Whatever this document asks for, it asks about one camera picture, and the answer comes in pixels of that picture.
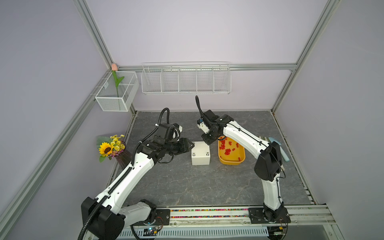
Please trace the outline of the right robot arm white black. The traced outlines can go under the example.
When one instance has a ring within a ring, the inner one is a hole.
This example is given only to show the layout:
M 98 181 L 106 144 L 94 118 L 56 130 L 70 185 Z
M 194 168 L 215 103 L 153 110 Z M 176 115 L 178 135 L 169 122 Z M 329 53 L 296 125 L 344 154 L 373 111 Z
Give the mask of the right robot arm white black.
M 281 173 L 285 173 L 280 145 L 255 136 L 228 115 L 220 117 L 211 110 L 203 112 L 199 97 L 195 96 L 195 100 L 201 116 L 198 128 L 204 132 L 203 141 L 210 145 L 220 137 L 229 137 L 250 152 L 256 159 L 254 172 L 262 180 L 264 219 L 268 223 L 282 221 L 288 224 L 290 217 L 282 200 L 280 188 Z

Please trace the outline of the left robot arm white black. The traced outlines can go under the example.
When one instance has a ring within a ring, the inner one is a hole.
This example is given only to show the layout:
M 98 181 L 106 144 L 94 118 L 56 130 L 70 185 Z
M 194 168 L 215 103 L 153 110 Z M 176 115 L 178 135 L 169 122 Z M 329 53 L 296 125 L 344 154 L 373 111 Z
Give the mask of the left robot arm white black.
M 135 146 L 130 163 L 119 176 L 97 197 L 86 198 L 82 205 L 83 227 L 78 239 L 84 239 L 91 232 L 100 240 L 115 240 L 122 230 L 136 223 L 153 224 L 157 220 L 157 206 L 148 200 L 124 207 L 123 204 L 143 176 L 164 156 L 171 157 L 188 153 L 195 146 L 192 141 L 181 137 L 179 124 L 162 123 L 163 115 L 170 115 L 164 108 L 155 129 Z

